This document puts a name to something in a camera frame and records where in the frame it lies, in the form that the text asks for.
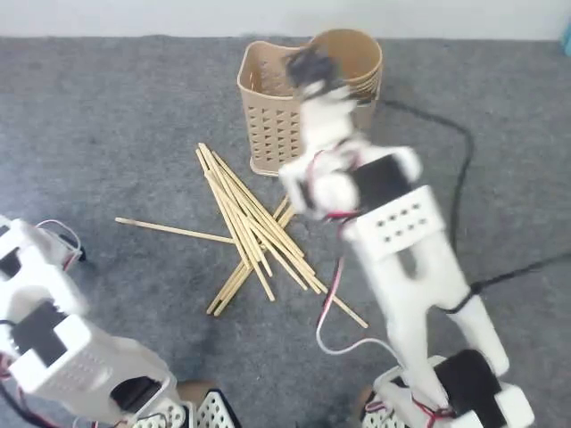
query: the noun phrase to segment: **wooden stick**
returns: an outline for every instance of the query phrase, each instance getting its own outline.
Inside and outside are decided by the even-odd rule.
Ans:
[[[236,269],[234,269],[234,272],[232,272],[232,275],[230,275],[228,277],[228,279],[226,280],[224,285],[222,285],[222,288],[220,288],[220,291],[218,292],[218,294],[216,295],[216,297],[214,298],[214,300],[212,301],[210,306],[206,309],[206,313],[208,315],[210,315],[212,313],[212,311],[216,308],[216,305],[218,305],[219,300],[222,300],[226,297],[226,294],[228,291],[228,285],[232,284],[235,281],[238,274],[242,270],[244,270],[244,268],[247,268],[247,267],[245,267],[244,263],[240,263],[240,264],[238,264],[238,266],[236,266]]]
[[[227,179],[220,170],[220,166],[218,165],[218,163],[216,163],[216,161],[214,160],[214,157],[212,156],[212,153],[209,150],[209,148],[204,143],[199,143],[198,147],[203,153],[204,160],[210,167],[212,176],[217,179],[218,183],[222,184],[223,192],[229,197],[230,201],[236,202],[236,198],[233,195],[230,186],[228,185]],[[248,253],[248,250],[250,250],[250,253],[248,255],[253,255],[252,263],[261,261],[262,265],[266,269],[266,272],[268,272],[268,275],[273,276],[268,261],[261,252],[258,242],[253,237],[252,232],[248,230],[247,227],[245,227],[244,222],[242,221],[241,214],[242,211],[240,209],[233,210],[232,207],[229,207],[228,209],[228,215],[230,216],[230,219],[233,220],[238,236],[242,239],[242,242],[244,243],[246,253]]]
[[[115,221],[122,225],[131,225],[145,227],[147,229],[161,230],[162,232],[170,232],[177,235],[193,236],[194,238],[209,239],[211,241],[218,241],[219,243],[234,243],[232,238],[226,236],[203,234],[202,232],[194,232],[192,230],[179,229],[177,227],[156,225],[154,223],[147,223],[146,221],[133,220],[132,218],[116,217]]]
[[[242,207],[242,210],[246,213],[249,213],[248,218],[255,218],[256,220],[259,220],[258,223],[254,222],[254,225],[256,226],[260,226],[260,223],[264,223],[263,218],[261,217],[261,214],[259,211],[257,211],[252,203],[252,201],[249,201],[241,192],[240,190],[236,187],[236,184],[230,183],[230,189],[235,192],[235,196],[238,200],[238,203],[240,204],[240,206]],[[265,234],[266,238],[269,238],[270,241],[272,241],[272,243],[274,245],[276,245],[280,251],[282,251],[282,253],[284,253],[285,256],[287,256],[289,259],[292,260],[292,262],[295,265],[298,266],[303,266],[304,270],[310,272],[310,275],[315,275],[315,271],[311,268],[310,265],[307,264],[307,262],[303,259],[303,257],[300,257],[299,255],[297,255],[295,253],[294,248],[291,245],[288,245],[287,243],[284,243],[284,240],[279,240],[279,237],[276,236],[275,234],[272,234],[272,231],[269,231],[263,227],[259,227],[262,229],[262,233]],[[313,290],[319,294],[319,289],[312,287]]]
[[[240,208],[242,209],[241,212],[243,212],[245,214],[246,217],[250,217],[251,213],[248,210],[247,204],[244,205],[244,201],[243,201],[243,196],[240,193],[240,191],[236,188],[236,186],[234,185],[234,183],[232,183],[224,174],[222,175],[223,179],[226,180],[226,184],[228,185],[229,191],[232,193],[232,195],[234,196],[234,201],[238,202],[238,205],[240,206]],[[255,250],[256,254],[257,254],[257,259],[259,261],[261,261],[261,264],[264,266],[264,268],[266,269],[266,272],[268,272],[269,276],[273,276],[273,273],[271,271],[271,268],[269,267],[269,263],[268,260],[266,259],[266,256],[264,255],[264,251],[261,250],[261,247],[258,244],[258,240],[256,240],[256,238],[253,236],[252,234],[252,229],[248,226],[248,224],[244,223],[244,228],[246,230],[246,232],[248,233],[248,235],[250,236],[250,239],[252,241],[252,247]]]
[[[224,298],[223,301],[220,302],[220,304],[218,305],[218,307],[214,311],[215,317],[218,317],[222,313],[222,311],[225,309],[225,307],[229,304],[229,302],[232,300],[232,298],[236,295],[236,293],[238,292],[238,290],[240,289],[242,284],[246,282],[246,279],[248,279],[248,275],[250,275],[250,272],[252,272],[252,269],[249,267],[246,270],[244,270],[243,274],[241,274],[236,279],[236,281],[232,284],[232,288],[228,291],[228,295]]]
[[[289,202],[289,198],[287,197],[287,195],[284,197],[284,199],[282,199],[282,202],[279,203],[279,205],[277,206],[276,210],[274,211],[274,214],[271,216],[273,218],[278,218],[279,215],[282,213],[282,211],[284,210],[284,208],[287,206],[287,203]]]
[[[216,182],[216,180],[212,176],[212,173],[210,171],[207,171],[206,173],[204,173],[204,176],[206,177],[206,179],[211,184],[212,189],[216,189],[215,191],[218,192],[219,197],[223,201],[225,201],[226,205],[229,208],[231,207],[230,208],[231,210],[235,210],[235,212],[238,212],[240,209],[230,200],[230,197],[227,194],[225,194],[224,191],[220,188],[219,184]],[[268,281],[266,281],[266,277],[261,272],[260,267],[258,266],[258,263],[256,263],[252,250],[250,248],[248,248],[247,245],[245,245],[245,250],[246,250],[246,253],[248,253],[248,256],[250,257],[250,260],[252,261],[253,270],[256,272],[256,275],[260,279],[261,285],[264,287],[264,291],[268,295],[269,301],[275,301],[276,296],[274,296],[274,293],[271,291],[271,288],[269,288]]]
[[[277,215],[279,213],[276,212],[274,213],[274,218],[277,218]],[[287,226],[287,223],[291,220],[292,216],[287,216],[287,211],[282,215],[282,217],[279,218],[278,223],[281,227],[285,227]],[[245,283],[246,279],[248,278],[248,275],[250,275],[253,271],[253,269],[251,267],[245,267],[244,263],[240,262],[238,263],[238,266],[236,267],[235,271],[238,269],[245,269],[247,275],[244,277],[240,277],[240,280],[238,281],[237,279],[233,282],[233,283],[227,283],[224,285],[225,287],[228,287],[229,290],[226,292],[226,296],[223,298],[222,302],[218,302],[216,301],[216,299],[212,302],[212,304],[214,304],[214,306],[216,306],[217,304],[220,304],[220,306],[217,308],[218,310],[218,315],[222,312],[222,310],[224,310],[224,308],[229,304],[229,302],[232,300],[232,298],[235,296],[235,294],[237,293],[237,291],[240,289],[240,287],[242,286],[243,283]]]
[[[204,157],[203,157],[201,151],[196,149],[195,152],[196,152],[196,156],[198,157],[198,161],[200,162],[200,165],[203,167],[204,174],[208,173],[208,167],[206,166],[206,163],[204,162]],[[212,194],[214,195],[214,199],[216,200],[216,203],[218,204],[218,208],[220,209],[220,212],[222,213],[222,217],[224,218],[224,221],[226,222],[226,226],[228,227],[228,230],[230,231],[230,234],[232,235],[232,239],[234,240],[234,244],[236,245],[236,249],[238,250],[238,254],[240,254],[240,259],[242,259],[242,261],[244,262],[244,264],[247,267],[251,266],[250,260],[248,260],[248,256],[245,253],[244,246],[243,246],[242,242],[238,239],[238,234],[236,233],[236,230],[234,229],[234,225],[232,224],[232,221],[230,221],[230,217],[226,213],[226,207],[224,206],[224,204],[220,200],[219,196],[216,194],[216,192],[212,188],[212,185],[211,185],[211,190],[212,190]]]
[[[297,252],[299,256],[303,257],[303,251],[297,246],[297,244],[292,240],[292,238],[281,228],[277,227],[275,219],[268,213],[268,211],[261,205],[260,201],[250,192],[250,189],[238,178],[238,176],[230,169],[230,167],[224,162],[217,153],[213,152],[212,155],[215,157],[218,164],[226,171],[228,176],[236,183],[240,190],[253,202],[256,208],[260,211],[261,215],[264,217],[264,221],[270,229],[273,229],[276,234],[285,240],[285,243],[291,245],[294,248],[294,252]]]
[[[272,253],[272,255],[276,258],[276,260],[279,262],[280,265],[282,265],[285,269],[285,271],[290,275],[290,277],[292,277],[294,279],[294,281],[296,283],[298,283],[300,285],[301,288],[303,288],[304,291],[307,291],[307,285],[305,285],[302,281],[302,279],[294,272],[293,269],[291,269],[289,267],[289,265],[287,264],[287,262],[284,260],[284,258],[282,256],[279,255],[279,253],[276,251],[276,249],[274,249],[274,247],[272,246],[271,243],[268,242],[268,240],[264,237],[263,234],[261,234],[259,231],[257,231],[256,229],[252,229],[252,231],[260,238],[261,243],[263,243],[266,248],[269,250],[269,252]]]
[[[289,259],[290,263],[292,263],[292,265],[295,266],[297,271],[300,274],[302,274],[302,276],[306,279],[307,283],[310,285],[311,289],[316,294],[321,293],[320,289],[312,282],[312,280],[310,280],[310,278],[313,277],[313,274],[311,272],[308,272],[303,266],[303,264],[300,262],[300,260],[296,258],[287,248],[285,248],[281,242],[276,240],[275,236],[272,236],[267,230],[265,230],[263,227],[260,227],[255,223],[252,224],[252,228],[254,229],[254,232],[258,232],[258,234],[263,235],[265,238],[271,241],[271,243],[273,243],[276,246],[276,248],[280,250],[282,254],[284,254]]]

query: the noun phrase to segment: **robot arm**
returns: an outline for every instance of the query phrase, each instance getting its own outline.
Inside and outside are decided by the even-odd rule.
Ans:
[[[533,412],[517,387],[510,387],[515,389],[511,392],[491,388],[491,400],[497,405],[482,410],[471,403],[466,410],[466,403],[459,405],[457,400],[458,385],[443,381],[443,374],[437,373],[448,373],[450,367],[458,370],[459,360],[476,366],[480,358],[485,362],[479,366],[482,376],[495,384],[496,377],[508,370],[508,357],[478,296],[450,315],[476,350],[476,359],[464,355],[449,358],[438,368],[428,358],[427,311],[433,306],[455,308],[468,295],[468,284],[430,187],[418,186],[421,165],[417,155],[409,147],[375,147],[349,126],[347,106],[354,104],[349,98],[327,96],[327,91],[347,94],[347,90],[341,90],[346,86],[337,78],[335,67],[326,67],[324,62],[318,52],[306,49],[296,54],[288,67],[302,102],[305,153],[285,165],[279,176],[297,212],[317,219],[345,220],[343,238],[356,252],[385,314],[389,341],[402,363],[398,376],[408,385],[406,403],[394,384],[380,382],[377,392],[400,409],[413,428],[423,426],[419,421],[426,417],[417,408],[411,413],[415,408],[410,406],[411,394],[431,407],[453,407],[457,416],[464,417],[446,426],[528,426],[534,420]],[[394,393],[394,388],[401,395]],[[484,424],[484,413],[492,407],[501,408],[503,421]]]
[[[181,401],[164,361],[83,317],[86,301],[64,270],[78,249],[19,219],[3,226],[0,351],[20,388],[89,420],[194,426],[194,404]]]

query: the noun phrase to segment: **plastic basket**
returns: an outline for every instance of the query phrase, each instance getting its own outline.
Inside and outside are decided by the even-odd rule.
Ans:
[[[238,72],[237,84],[242,95],[244,115],[252,157],[250,166],[257,174],[276,176],[279,168],[302,154],[300,140],[299,102],[286,76],[285,57],[300,47],[285,47],[258,41],[248,45]],[[361,130],[370,128],[377,105],[380,70],[370,85],[359,82],[370,93],[370,102],[355,109],[355,125]]]

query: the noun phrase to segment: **bamboo skewer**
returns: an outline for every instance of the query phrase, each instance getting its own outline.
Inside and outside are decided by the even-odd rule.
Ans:
[[[281,213],[281,211],[284,209],[284,207],[287,205],[287,196],[282,200],[282,202],[280,202],[280,204],[277,206],[276,211],[274,212],[273,217],[277,218],[277,216],[279,216],[279,214]],[[282,225],[285,226],[287,224],[287,222],[289,221],[288,218],[286,220],[286,222]],[[214,298],[214,300],[212,301],[211,305],[206,309],[206,313],[210,314],[212,313],[212,311],[216,308],[216,306],[219,304],[220,300],[223,300],[227,295],[228,295],[228,291],[232,289],[232,286],[234,285],[235,278],[236,276],[243,270],[243,269],[247,269],[248,270],[248,275],[250,275],[250,273],[252,272],[252,269],[249,269],[247,267],[244,266],[244,263],[240,262],[238,263],[238,266],[236,266],[236,269],[234,269],[234,272],[232,272],[232,275],[228,278],[228,280],[224,283],[224,285],[222,286],[222,288],[220,289],[219,293],[216,295],[216,297]]]
[[[257,231],[259,234],[265,236],[268,240],[273,243],[278,250],[282,252],[295,266],[297,271],[305,278],[307,283],[310,285],[311,289],[316,293],[320,294],[321,290],[313,283],[312,277],[314,277],[313,273],[305,269],[305,266],[301,263],[299,259],[297,259],[287,248],[285,248],[279,241],[275,239],[268,231],[264,230],[263,227],[258,226],[255,223],[252,223],[252,227],[254,231]]]
[[[279,215],[284,210],[284,208],[287,206],[288,202],[289,202],[289,198],[287,196],[284,199],[282,199],[282,202],[280,202],[279,205],[277,206],[276,211],[274,212],[272,218],[278,218]]]
[[[211,151],[208,149],[208,147],[206,147],[206,144],[203,143],[199,143],[198,147],[202,151],[204,160],[210,167],[210,172],[212,173],[213,177],[215,177],[217,179],[217,182],[222,185],[223,189],[220,189],[220,191],[225,192],[225,194],[229,196],[230,201],[236,202],[236,197],[231,192],[230,186],[228,185],[228,181],[226,180],[225,175],[220,170],[219,164],[212,157]],[[271,268],[269,267],[269,263],[266,260],[266,257],[261,252],[258,242],[253,237],[252,232],[248,229],[248,227],[245,226],[242,220],[242,211],[232,210],[232,208],[228,208],[228,214],[231,217],[231,219],[234,220],[236,231],[238,232],[240,238],[243,239],[246,252],[248,253],[247,250],[250,250],[250,253],[248,253],[248,255],[249,256],[253,255],[252,263],[261,261],[268,275],[273,276]]]
[[[198,157],[198,161],[200,162],[201,166],[203,167],[204,174],[206,174],[208,172],[208,167],[206,166],[203,154],[199,149],[196,149],[196,156]],[[212,188],[212,185],[211,185],[211,190],[212,190],[212,194],[214,195],[214,200],[218,204],[220,212],[222,213],[222,217],[224,218],[224,221],[226,222],[226,226],[228,227],[228,230],[230,231],[230,234],[232,235],[232,239],[234,240],[234,244],[236,245],[236,249],[238,250],[238,254],[240,254],[240,258],[242,259],[242,261],[244,262],[244,264],[247,267],[251,266],[250,260],[248,260],[248,257],[246,256],[244,246],[242,245],[242,243],[238,239],[238,235],[236,233],[236,230],[234,229],[234,225],[232,224],[228,214],[226,213],[226,208],[225,208],[224,204],[222,203],[222,201],[220,200],[217,193]]]
[[[292,218],[292,215],[288,215],[288,211],[286,211],[284,214],[282,214],[282,217],[279,219],[279,223],[282,227],[285,227],[287,225],[287,223],[289,223],[290,219]],[[224,310],[224,308],[229,304],[229,302],[232,300],[232,298],[234,297],[234,295],[238,292],[238,290],[240,289],[240,287],[242,286],[243,283],[245,283],[248,275],[250,275],[252,273],[252,268],[251,267],[245,267],[244,263],[240,262],[238,263],[238,266],[236,267],[236,269],[241,269],[241,270],[245,270],[245,275],[244,276],[240,276],[239,278],[237,278],[232,284],[229,285],[230,289],[226,295],[226,297],[219,303],[218,307],[216,308],[216,310],[214,311],[214,316],[217,317],[220,315],[220,313]]]
[[[226,205],[229,207],[229,210],[235,210],[236,212],[238,212],[239,211],[238,207],[230,200],[229,196],[226,195],[222,191],[219,184],[213,178],[212,173],[210,171],[207,171],[204,174],[204,176],[206,177],[206,179],[211,184],[212,190],[216,189],[214,191],[218,192],[219,197],[221,197],[221,199],[226,202]],[[250,248],[248,248],[247,245],[245,246],[245,250],[246,250],[246,253],[248,253],[248,257],[250,257],[250,259],[252,260],[253,270],[256,272],[256,275],[260,279],[261,285],[263,286],[264,291],[268,295],[269,301],[275,301],[276,297],[274,296],[274,293],[271,291],[271,288],[269,288],[268,281],[266,280],[266,277],[264,276],[264,274],[261,272],[260,267],[258,266],[258,263],[255,261],[255,256],[253,255],[252,250]]]
[[[268,227],[274,230],[274,232],[280,237],[280,239],[284,239],[285,243],[288,246],[291,245],[294,252],[298,253],[300,257],[303,257],[304,255],[303,251],[300,250],[297,244],[292,240],[290,236],[287,235],[287,233],[284,231],[283,228],[277,226],[276,220],[272,218],[272,216],[261,205],[258,199],[252,194],[252,192],[250,192],[250,189],[248,189],[245,186],[245,184],[240,180],[240,178],[238,178],[238,176],[234,173],[234,171],[230,169],[230,167],[226,164],[226,162],[224,162],[218,156],[217,153],[214,152],[212,155],[214,156],[216,161],[218,161],[218,164],[222,167],[222,169],[224,169],[224,171],[228,174],[228,176],[236,183],[236,185],[240,188],[240,190],[242,190],[242,192],[244,192],[244,194],[250,199],[250,201],[252,201],[256,209],[260,211],[262,217],[264,218],[264,222],[268,225]]]
[[[243,208],[243,210],[250,213],[250,215],[248,215],[247,217],[260,220],[260,213],[258,211],[256,211],[256,209],[253,207],[252,203],[249,202],[245,198],[245,196],[240,192],[240,190],[236,187],[236,185],[230,185],[230,187],[232,188],[232,190],[236,191],[235,196],[237,197],[238,203]],[[293,262],[293,264],[296,265],[296,268],[298,270],[302,269],[304,272],[309,273],[310,276],[315,275],[315,271],[307,264],[307,262],[302,257],[296,257],[294,255],[294,251],[292,251],[291,247],[288,246],[286,249],[286,247],[283,245],[283,242],[280,242],[271,233],[271,231],[264,229],[255,221],[251,221],[250,223],[251,223],[250,227],[256,227],[258,229],[258,231],[262,232],[266,238],[268,238],[274,245],[276,245],[276,247],[282,253],[284,253],[284,255],[287,256]],[[320,293],[319,288],[317,288],[317,287],[311,287],[311,288],[313,289],[313,291],[316,294]]]
[[[272,246],[272,244],[269,243],[266,238],[264,238],[264,235],[261,234],[260,232],[258,232],[256,229],[253,229],[253,232],[260,238],[261,242],[266,246],[266,248],[269,250],[269,252],[271,252],[271,254],[276,258],[276,260],[279,262],[279,264],[284,267],[284,269],[287,271],[287,273],[290,275],[290,277],[292,277],[294,279],[294,281],[296,283],[298,283],[300,285],[300,287],[303,288],[304,291],[306,291],[307,285],[305,285],[303,283],[302,279],[297,274],[295,274],[295,272],[289,267],[287,262],[284,260],[284,258],[282,256],[279,255],[279,253]]]
[[[200,153],[204,157],[201,162],[204,176],[215,194],[220,210],[222,207],[226,210],[229,220],[227,224],[231,223],[235,226],[237,237],[232,235],[234,244],[237,247],[241,243],[245,252],[245,259],[242,258],[224,283],[207,308],[207,313],[213,313],[215,317],[219,316],[253,270],[256,271],[264,290],[270,296],[271,290],[257,263],[259,261],[266,267],[263,262],[266,259],[265,251],[269,251],[274,256],[301,288],[304,290],[308,288],[302,280],[303,277],[315,293],[327,293],[327,287],[315,277],[315,271],[303,258],[303,252],[284,231],[284,227],[295,214],[292,206],[286,208],[287,199],[280,202],[274,214],[270,215],[217,153],[210,152],[204,144],[200,144],[200,148],[202,151],[197,150],[197,154]],[[335,296],[333,302],[363,328],[368,327],[368,324],[341,299]]]
[[[178,227],[170,227],[163,225],[156,225],[154,223],[147,223],[146,221],[134,220],[132,218],[116,217],[115,221],[121,223],[122,225],[131,225],[145,227],[147,229],[160,230],[162,232],[169,232],[171,234],[192,236],[193,238],[208,239],[211,241],[218,241],[219,243],[234,243],[232,238],[227,238],[226,236],[218,236],[211,234],[204,234],[202,232],[195,232],[192,230],[179,229]]]

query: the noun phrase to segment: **black cable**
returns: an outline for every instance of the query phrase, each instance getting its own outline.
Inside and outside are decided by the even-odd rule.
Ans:
[[[559,263],[561,261],[566,261],[566,259],[571,259],[571,251],[562,252],[558,255],[553,257],[549,257],[547,259],[538,260],[533,263],[530,263],[527,266],[519,267],[514,269],[510,272],[506,272],[505,274],[500,274],[497,276],[493,276],[488,279],[484,279],[481,281],[475,281],[470,285],[470,292],[466,295],[464,299],[462,299],[458,305],[456,305],[452,309],[442,309],[442,311],[446,314],[453,315],[460,312],[462,308],[466,306],[466,304],[477,294],[480,294],[485,288],[489,287],[490,285],[503,283],[504,281],[508,281],[510,279],[514,279],[520,276],[524,276],[530,274],[532,272],[536,272],[540,269],[546,268],[549,265],[554,263]]]
[[[16,326],[16,323],[14,323],[13,321],[10,321],[9,319],[0,319],[0,325],[8,325],[8,326],[14,328]]]
[[[407,105],[405,103],[401,103],[400,101],[383,100],[381,101],[381,103],[383,103],[384,105],[386,105],[391,109],[406,111],[407,113],[419,119],[426,120],[432,123],[437,123],[439,125],[442,125],[443,127],[452,129],[464,137],[464,144],[465,144],[464,160],[462,161],[462,165],[460,166],[458,177],[456,178],[456,185],[454,186],[454,190],[452,192],[452,205],[451,205],[451,214],[450,214],[450,242],[452,249],[454,250],[454,252],[456,252],[456,249],[458,247],[460,201],[462,199],[462,191],[464,188],[464,184],[466,183],[466,176],[468,174],[468,169],[470,168],[470,164],[472,163],[472,159],[474,158],[474,153],[476,151],[474,136],[472,135],[472,133],[468,128],[464,127],[463,125],[460,125],[459,123],[455,122],[452,119],[448,119],[443,116],[439,116],[437,114],[429,113],[427,111],[419,110],[416,107]]]
[[[476,151],[476,144],[475,139],[472,133],[466,127],[456,123],[455,121],[444,118],[442,116],[438,116],[433,113],[429,113],[427,111],[421,111],[416,107],[407,105],[405,103],[401,103],[400,101],[395,100],[386,100],[382,101],[384,105],[390,107],[395,110],[399,111],[406,111],[407,113],[415,116],[417,118],[427,120],[432,123],[440,124],[444,127],[454,129],[458,133],[464,136],[465,141],[465,150],[466,154],[464,156],[464,160],[462,161],[462,165],[460,166],[460,171],[458,174],[458,178],[456,180],[456,185],[454,186],[454,192],[452,194],[452,205],[451,205],[451,214],[450,214],[450,240],[451,240],[451,247],[456,252],[457,249],[457,241],[458,241],[458,227],[459,227],[459,208],[460,208],[460,200],[462,198],[462,192],[464,190],[464,184],[466,183],[466,175],[468,173],[468,169],[474,158],[474,153]],[[446,314],[457,314],[460,312],[467,303],[477,294],[480,294],[483,289],[494,285],[499,284],[504,281],[508,281],[509,279],[514,279],[520,276],[527,275],[531,272],[536,270],[546,268],[549,265],[554,263],[559,263],[560,261],[565,261],[566,259],[571,259],[571,251],[562,252],[555,256],[549,257],[547,259],[537,260],[533,263],[530,263],[527,266],[519,267],[512,271],[506,272],[504,274],[500,274],[497,276],[493,276],[492,278],[475,281],[470,284],[470,291],[469,293],[454,307],[451,309],[442,309],[442,311]]]
[[[26,412],[24,409],[20,407],[18,402],[14,399],[12,395],[6,389],[4,382],[0,382],[0,395],[4,398],[6,404],[25,422],[30,425],[37,426],[38,428],[53,428],[52,425],[46,424],[43,421],[40,421],[31,413]]]

